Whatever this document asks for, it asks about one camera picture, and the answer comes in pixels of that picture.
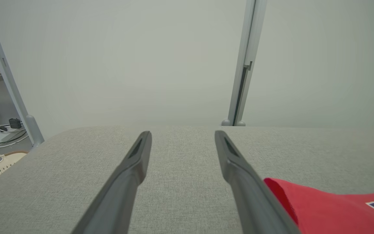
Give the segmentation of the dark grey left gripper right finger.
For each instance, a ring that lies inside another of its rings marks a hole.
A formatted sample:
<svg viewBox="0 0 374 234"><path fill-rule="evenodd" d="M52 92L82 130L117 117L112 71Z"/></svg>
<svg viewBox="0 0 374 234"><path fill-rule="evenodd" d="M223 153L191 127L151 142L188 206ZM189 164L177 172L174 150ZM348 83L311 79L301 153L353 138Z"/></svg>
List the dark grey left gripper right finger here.
<svg viewBox="0 0 374 234"><path fill-rule="evenodd" d="M227 133L215 131L214 140L223 178L233 192L243 234L301 234Z"/></svg>

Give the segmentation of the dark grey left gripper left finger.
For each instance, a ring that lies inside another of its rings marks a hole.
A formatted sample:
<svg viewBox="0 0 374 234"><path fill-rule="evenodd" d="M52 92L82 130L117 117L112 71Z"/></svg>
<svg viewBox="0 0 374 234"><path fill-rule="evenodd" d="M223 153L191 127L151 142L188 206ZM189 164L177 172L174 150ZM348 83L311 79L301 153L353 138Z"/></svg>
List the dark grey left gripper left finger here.
<svg viewBox="0 0 374 234"><path fill-rule="evenodd" d="M127 234L138 187L147 175L150 131L141 132L71 234Z"/></svg>

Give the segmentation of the red white lettered jersey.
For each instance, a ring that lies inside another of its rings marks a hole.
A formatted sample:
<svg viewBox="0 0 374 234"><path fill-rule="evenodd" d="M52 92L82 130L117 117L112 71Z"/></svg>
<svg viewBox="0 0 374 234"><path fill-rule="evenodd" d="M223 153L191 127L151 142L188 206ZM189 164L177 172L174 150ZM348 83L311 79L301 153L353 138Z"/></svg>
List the red white lettered jersey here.
<svg viewBox="0 0 374 234"><path fill-rule="evenodd" d="M374 234L374 193L334 194L265 178L302 234Z"/></svg>

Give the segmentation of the grey double partition post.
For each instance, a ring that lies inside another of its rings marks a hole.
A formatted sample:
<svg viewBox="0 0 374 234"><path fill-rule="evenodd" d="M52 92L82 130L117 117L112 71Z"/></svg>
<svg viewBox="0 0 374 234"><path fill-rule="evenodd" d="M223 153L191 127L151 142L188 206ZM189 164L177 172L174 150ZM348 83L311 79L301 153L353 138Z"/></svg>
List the grey double partition post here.
<svg viewBox="0 0 374 234"><path fill-rule="evenodd" d="M245 126L245 102L255 67L268 0L246 0L230 109L222 126Z"/></svg>

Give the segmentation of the grey slanted partition post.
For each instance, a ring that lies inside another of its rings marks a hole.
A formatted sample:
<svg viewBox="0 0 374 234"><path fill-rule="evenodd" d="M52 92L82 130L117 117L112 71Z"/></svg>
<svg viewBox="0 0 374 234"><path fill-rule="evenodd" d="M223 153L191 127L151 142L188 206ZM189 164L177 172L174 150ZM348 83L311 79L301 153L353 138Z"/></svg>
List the grey slanted partition post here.
<svg viewBox="0 0 374 234"><path fill-rule="evenodd" d="M16 111L19 114L22 123L25 124L25 129L27 135L30 138L32 143L32 148L36 148L44 142L43 135L38 127L37 121L32 115L28 114L28 111L25 107L23 99L19 93L19 89L15 83L12 71L9 67L9 63L4 54L2 45L0 43L0 72L9 92L9 95L12 99L12 102L15 105Z"/></svg>

